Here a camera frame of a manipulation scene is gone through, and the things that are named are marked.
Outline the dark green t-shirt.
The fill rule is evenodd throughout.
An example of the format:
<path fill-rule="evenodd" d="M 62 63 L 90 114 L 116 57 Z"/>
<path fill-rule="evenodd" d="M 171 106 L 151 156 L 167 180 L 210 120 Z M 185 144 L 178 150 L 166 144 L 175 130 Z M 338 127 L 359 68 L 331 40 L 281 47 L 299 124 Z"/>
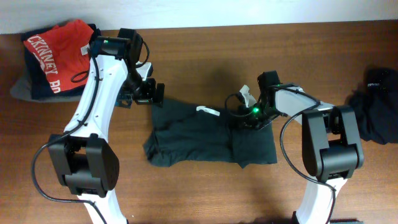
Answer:
<path fill-rule="evenodd" d="M 146 159 L 153 166 L 170 167 L 182 161 L 249 164 L 277 163 L 272 126 L 240 128 L 221 108 L 217 114 L 196 104 L 166 99 L 151 108 L 152 132 L 144 143 Z"/>

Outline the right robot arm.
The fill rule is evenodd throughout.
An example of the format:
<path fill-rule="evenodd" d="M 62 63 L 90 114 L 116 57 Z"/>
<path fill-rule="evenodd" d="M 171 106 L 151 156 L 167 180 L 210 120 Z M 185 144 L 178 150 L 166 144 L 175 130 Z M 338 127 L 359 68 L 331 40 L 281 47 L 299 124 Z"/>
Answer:
<path fill-rule="evenodd" d="M 243 87 L 233 96 L 240 106 L 232 117 L 242 128 L 260 130 L 283 116 L 288 120 L 279 134 L 279 144 L 290 168 L 307 181 L 299 208 L 293 212 L 291 223 L 332 223 L 336 199 L 364 164 L 356 116 L 350 106 L 325 103 L 306 93 L 294 83 L 282 83 L 276 71 L 257 77 L 260 94 L 257 98 Z M 302 161 L 305 172 L 300 172 L 289 159 L 284 136 L 288 125 L 301 125 Z"/>

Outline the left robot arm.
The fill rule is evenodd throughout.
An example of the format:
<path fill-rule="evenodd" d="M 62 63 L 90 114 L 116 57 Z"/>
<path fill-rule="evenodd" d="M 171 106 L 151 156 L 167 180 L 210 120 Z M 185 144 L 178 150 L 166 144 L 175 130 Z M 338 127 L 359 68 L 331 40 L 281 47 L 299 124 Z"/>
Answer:
<path fill-rule="evenodd" d="M 93 223 L 127 223 L 116 196 L 119 159 L 108 143 L 115 107 L 161 107 L 165 86 L 151 77 L 153 67 L 140 62 L 148 49 L 134 29 L 120 29 L 117 37 L 98 36 L 90 45 L 88 78 L 73 118 L 63 134 L 46 145 L 60 185 L 85 205 Z"/>

